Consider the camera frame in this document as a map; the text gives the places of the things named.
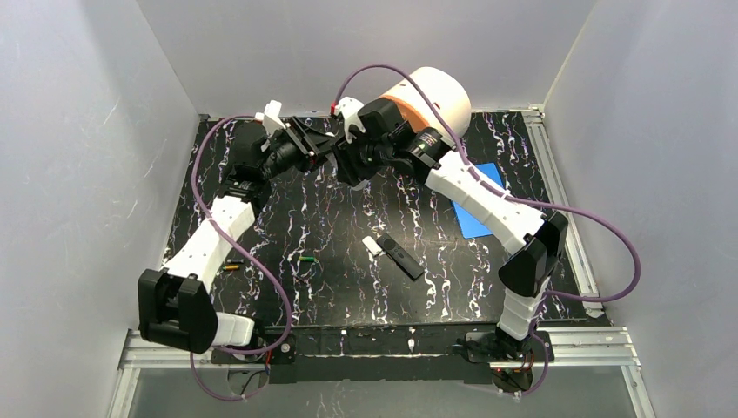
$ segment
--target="cable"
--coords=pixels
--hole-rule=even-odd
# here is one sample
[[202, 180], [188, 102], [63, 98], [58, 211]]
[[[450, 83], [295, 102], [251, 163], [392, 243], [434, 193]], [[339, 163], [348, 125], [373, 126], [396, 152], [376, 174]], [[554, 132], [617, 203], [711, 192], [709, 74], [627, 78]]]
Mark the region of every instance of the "cable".
[[259, 370], [258, 372], [254, 372], [254, 373], [252, 373], [251, 376], [249, 376], [249, 378], [246, 380], [246, 384], [244, 385], [244, 388], [241, 389], [241, 396], [243, 396], [244, 393], [246, 392], [246, 388], [249, 387], [249, 383], [252, 382], [252, 379], [254, 378], [254, 376], [259, 375], [259, 374], [262, 374], [263, 372], [264, 372], [264, 370]]
[[251, 392], [250, 394], [244, 394], [243, 392], [241, 392], [240, 396], [223, 396], [221, 394], [215, 393], [212, 389], [208, 388], [205, 385], [202, 378], [198, 374], [198, 370], [195, 368], [195, 355], [193, 353], [190, 353], [190, 370], [192, 371], [192, 376], [195, 377], [195, 381], [198, 383], [198, 386], [200, 386], [200, 388], [203, 389], [203, 392], [207, 393], [210, 397], [215, 398], [219, 401], [226, 401], [226, 402], [243, 401], [245, 399], [249, 399], [252, 396], [258, 394], [259, 392], [261, 392], [261, 389], [264, 388], [264, 386], [262, 386], [256, 389], [255, 391]]
[[209, 220], [213, 229], [220, 235], [225, 241], [227, 241], [233, 248], [238, 251], [241, 255], [243, 255], [249, 262], [251, 262], [264, 276], [266, 276], [267, 279], [274, 285], [274, 288], [277, 289], [277, 293], [279, 293], [279, 298], [282, 300], [282, 303], [285, 305], [285, 316], [287, 318], [287, 323], [285, 324], [285, 330], [282, 332], [282, 334], [277, 338], [276, 341], [274, 341], [271, 345], [262, 347], [262, 348], [255, 348], [253, 350], [238, 350], [236, 348], [228, 348], [228, 347], [216, 347], [216, 349], [223, 351], [225, 353], [229, 354], [244, 354], [244, 355], [254, 355], [254, 354], [262, 354], [266, 353], [267, 351], [272, 351], [274, 348], [279, 347], [284, 340], [287, 339], [287, 335], [290, 334], [290, 331], [292, 330], [292, 306], [290, 305], [290, 301], [287, 298], [287, 293], [285, 292], [285, 289], [282, 287], [281, 284], [279, 284], [279, 281], [276, 277], [274, 277], [274, 274], [269, 271], [266, 266], [261, 264], [259, 260], [256, 259], [251, 253], [246, 251], [238, 242], [236, 242], [235, 239], [231, 238], [231, 235], [228, 235], [225, 231], [220, 229], [220, 226], [218, 225], [218, 222], [215, 221], [215, 219], [212, 218], [212, 213], [210, 212], [210, 209], [208, 209], [207, 205], [203, 201], [203, 197], [200, 195], [200, 192], [198, 191], [198, 168], [200, 167], [200, 160], [203, 157], [203, 151], [205, 150], [205, 146], [210, 141], [212, 136], [215, 134], [215, 132], [220, 129], [221, 126], [225, 125], [226, 123], [236, 119], [236, 118], [252, 118], [251, 116], [231, 116], [229, 118], [220, 119], [205, 135], [205, 138], [203, 139], [202, 144], [200, 144], [200, 147], [198, 149], [198, 155], [195, 157], [195, 162], [192, 164], [192, 175], [190, 176], [190, 183], [192, 186], [192, 194], [195, 195], [195, 200], [198, 202], [198, 206], [200, 206], [200, 210], [205, 214], [205, 219]]
[[528, 365], [528, 367], [524, 370], [525, 372], [530, 371], [533, 368], [533, 364], [535, 363], [535, 353], [531, 353], [531, 362]]
[[484, 187], [488, 191], [492, 192], [495, 196], [501, 197], [503, 199], [507, 199], [507, 200], [509, 200], [511, 202], [514, 202], [514, 203], [518, 203], [518, 204], [522, 204], [522, 205], [528, 205], [528, 206], [533, 206], [533, 207], [539, 207], [539, 208], [554, 209], [556, 211], [570, 212], [570, 213], [574, 213], [574, 214], [583, 216], [585, 218], [589, 218], [589, 219], [597, 222], [598, 224], [604, 226], [607, 230], [609, 230], [616, 237], [618, 237], [620, 239], [620, 241], [622, 241], [622, 243], [625, 245], [625, 247], [627, 248], [627, 250], [630, 252], [631, 257], [633, 258], [633, 267], [634, 267], [633, 278], [632, 278], [630, 284], [622, 292], [616, 293], [616, 294], [614, 294], [612, 296], [607, 296], [605, 298], [602, 298], [602, 297], [596, 297], [595, 298], [595, 297], [589, 297], [589, 296], [579, 296], [577, 294], [564, 293], [564, 292], [559, 292], [559, 291], [554, 291], [554, 290], [546, 291], [546, 295], [558, 296], [560, 298], [577, 300], [577, 301], [582, 301], [582, 302], [599, 302], [599, 303], [604, 303], [604, 302], [611, 302], [613, 300], [618, 300], [620, 298], [625, 297], [629, 293], [633, 292], [633, 289], [635, 289], [635, 287], [638, 285], [638, 282], [641, 280], [641, 257], [638, 255], [638, 252], [635, 250], [635, 246], [633, 245], [633, 243], [630, 241], [630, 239], [628, 239], [625, 236], [625, 234], [620, 229], [618, 229], [614, 225], [610, 224], [608, 221], [606, 221], [605, 219], [603, 219], [599, 215], [596, 215], [596, 214], [591, 213], [589, 211], [585, 211], [583, 209], [579, 209], [579, 208], [575, 208], [575, 207], [569, 207], [569, 206], [564, 206], [564, 205], [556, 205], [554, 203], [545, 203], [545, 202], [538, 202], [538, 201], [535, 201], [535, 200], [515, 198], [513, 196], [510, 196], [509, 194], [506, 194], [506, 193], [503, 193], [501, 191], [498, 191], [497, 189], [495, 189], [494, 187], [492, 187], [491, 185], [489, 185], [486, 181], [481, 180], [481, 177], [480, 177], [479, 173], [477, 172], [476, 168], [474, 168], [474, 166], [472, 165], [472, 163], [469, 161], [469, 158], [466, 156], [466, 149], [464, 148], [464, 144], [461, 143], [461, 139], [459, 138], [459, 136], [456, 134], [456, 132], [454, 132], [451, 129], [451, 126], [449, 126], [446, 123], [446, 121], [440, 116], [440, 114], [436, 110], [436, 108], [433, 105], [433, 103], [431, 102], [431, 100], [420, 89], [420, 86], [417, 83], [415, 83], [415, 81], [412, 78], [410, 78], [410, 75], [409, 74], [405, 73], [401, 69], [399, 69], [399, 68], [397, 68], [395, 66], [392, 66], [392, 65], [388, 65], [388, 64], [370, 64], [370, 65], [361, 67], [358, 70], [354, 71], [353, 73], [351, 73], [351, 75], [349, 75], [346, 78], [346, 80], [344, 80], [343, 84], [340, 86], [339, 92], [336, 95], [336, 98], [333, 101], [333, 104], [331, 105], [331, 114], [334, 113], [336, 104], [341, 99], [341, 96], [343, 95], [344, 90], [348, 86], [349, 82], [354, 77], [356, 77], [356, 75], [359, 74], [360, 72], [369, 70], [371, 68], [384, 68], [384, 69], [387, 69], [387, 70], [394, 71], [394, 72], [400, 74], [400, 76], [402, 76], [403, 78], [405, 78], [405, 80], [407, 80], [408, 83], [410, 83], [410, 84], [413, 85], [413, 87], [418, 92], [418, 94], [423, 98], [423, 101], [425, 101], [426, 102], [426, 105], [428, 105], [428, 108], [431, 110], [431, 112], [433, 113], [434, 117], [436, 117], [436, 119], [439, 121], [439, 123], [441, 124], [441, 126], [443, 126], [443, 128], [448, 132], [448, 134], [451, 135], [451, 138], [453, 139], [453, 142], [456, 144], [456, 148], [459, 150], [459, 155], [461, 156], [461, 160], [468, 167], [468, 171], [472, 175], [472, 178], [474, 178], [474, 180], [480, 182], [480, 184], [482, 185], [482, 187]]
[[266, 360], [264, 361], [264, 371], [266, 372], [266, 375], [269, 375], [269, 361], [272, 359], [272, 352], [266, 354]]

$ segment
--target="black clamp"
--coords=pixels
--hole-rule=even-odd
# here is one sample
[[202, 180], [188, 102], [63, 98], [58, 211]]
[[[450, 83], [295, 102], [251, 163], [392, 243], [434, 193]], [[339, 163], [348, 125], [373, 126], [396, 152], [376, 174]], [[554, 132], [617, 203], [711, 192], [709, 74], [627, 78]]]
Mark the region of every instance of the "black clamp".
[[191, 353], [210, 348], [218, 316], [202, 281], [145, 270], [138, 278], [138, 326], [144, 340]]

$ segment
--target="floor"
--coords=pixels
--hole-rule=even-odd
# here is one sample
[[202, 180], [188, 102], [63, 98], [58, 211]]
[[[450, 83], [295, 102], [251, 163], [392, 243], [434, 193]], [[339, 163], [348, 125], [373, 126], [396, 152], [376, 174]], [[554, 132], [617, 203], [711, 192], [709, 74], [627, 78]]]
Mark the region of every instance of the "floor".
[[[316, 129], [336, 131], [329, 118], [306, 118]], [[209, 202], [228, 159], [231, 132], [218, 132], [205, 150], [199, 183]], [[192, 157], [214, 122], [198, 129]], [[494, 162], [514, 196], [547, 200], [536, 157], [519, 112], [474, 113], [464, 137], [475, 164]], [[165, 258], [180, 249], [202, 221], [185, 177]], [[239, 242], [282, 281], [294, 310], [293, 322], [305, 326], [412, 325], [495, 322], [502, 309], [503, 286], [497, 269], [506, 253], [494, 236], [464, 239], [449, 199], [390, 171], [353, 191], [339, 184], [325, 165], [310, 175], [288, 172], [273, 182], [273, 195], [258, 223]], [[361, 240], [387, 232], [426, 268], [409, 280], [387, 257], [371, 261]], [[309, 255], [316, 263], [301, 263]], [[577, 293], [574, 274], [564, 259], [551, 286]], [[221, 273], [211, 290], [218, 311], [285, 323], [284, 309], [272, 285], [250, 266]], [[580, 303], [549, 298], [545, 320], [583, 320]]]

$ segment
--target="white bracket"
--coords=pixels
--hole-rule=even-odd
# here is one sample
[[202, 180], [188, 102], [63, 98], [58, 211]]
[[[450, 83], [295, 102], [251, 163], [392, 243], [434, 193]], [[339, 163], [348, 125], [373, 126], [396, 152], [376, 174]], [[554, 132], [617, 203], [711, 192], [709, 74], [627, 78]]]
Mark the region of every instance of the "white bracket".
[[364, 104], [355, 98], [342, 98], [336, 105], [336, 114], [341, 115], [344, 119], [344, 133], [346, 134], [346, 142], [349, 144], [354, 138], [354, 136], [348, 131], [352, 125], [359, 128], [360, 131], [366, 132], [364, 124], [359, 120], [359, 110], [361, 110], [362, 107], [364, 107]]

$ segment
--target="white plastic piece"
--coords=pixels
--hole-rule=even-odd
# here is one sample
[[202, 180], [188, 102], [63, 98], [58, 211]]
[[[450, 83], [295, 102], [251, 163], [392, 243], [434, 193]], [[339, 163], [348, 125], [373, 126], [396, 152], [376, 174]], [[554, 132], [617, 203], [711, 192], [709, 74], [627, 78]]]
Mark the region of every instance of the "white plastic piece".
[[372, 257], [377, 257], [378, 255], [382, 254], [382, 247], [377, 244], [377, 241], [374, 240], [374, 237], [367, 236], [364, 237], [364, 239], [361, 240], [361, 242], [364, 243], [364, 246], [369, 251], [369, 253], [372, 255]]
[[510, 289], [505, 289], [505, 303], [497, 327], [518, 341], [524, 340], [529, 335], [530, 324], [538, 312], [538, 305], [543, 300], [550, 279], [547, 277], [543, 280], [538, 295], [533, 298], [524, 298]]
[[[517, 253], [526, 244], [526, 234], [534, 235], [543, 225], [543, 213], [530, 206], [500, 199], [474, 180], [467, 170], [458, 152], [447, 152], [440, 160], [440, 169], [431, 170], [428, 174], [426, 185], [471, 213], [494, 233], [508, 253]], [[504, 192], [484, 173], [479, 172], [479, 175], [486, 183]]]
[[268, 137], [274, 135], [274, 132], [277, 129], [285, 129], [285, 124], [279, 120], [280, 111], [282, 111], [282, 103], [277, 100], [272, 100], [265, 106], [264, 113], [259, 112], [254, 115], [254, 120], [261, 122], [261, 125], [266, 129], [266, 135]]
[[336, 104], [335, 112], [337, 115], [341, 115], [344, 119], [344, 133], [346, 134], [346, 142], [349, 144], [353, 142], [354, 136], [349, 132], [349, 128], [354, 125], [359, 128], [360, 131], [366, 132], [364, 124], [359, 120], [359, 110], [364, 107], [364, 104], [359, 102], [355, 98], [341, 98], [339, 103]]
[[218, 331], [215, 333], [213, 346], [243, 347], [252, 339], [254, 321], [251, 318], [232, 313], [216, 312]]
[[[220, 228], [234, 239], [238, 239], [256, 219], [251, 203], [232, 196], [215, 198], [211, 212]], [[179, 277], [196, 274], [209, 293], [212, 281], [230, 251], [231, 244], [218, 235], [209, 220], [204, 220], [187, 244], [164, 267], [169, 269], [169, 274]]]
[[[456, 132], [459, 137], [464, 135], [472, 119], [472, 103], [464, 87], [453, 77], [433, 67], [421, 67], [410, 74], [410, 78], [436, 106], [440, 116]], [[414, 131], [420, 131], [427, 126], [438, 130], [444, 142], [455, 148], [451, 136], [443, 129], [438, 119], [428, 107], [428, 104], [418, 94], [412, 84], [402, 79], [393, 88], [382, 95], [389, 98], [399, 107], [402, 116], [410, 122]]]

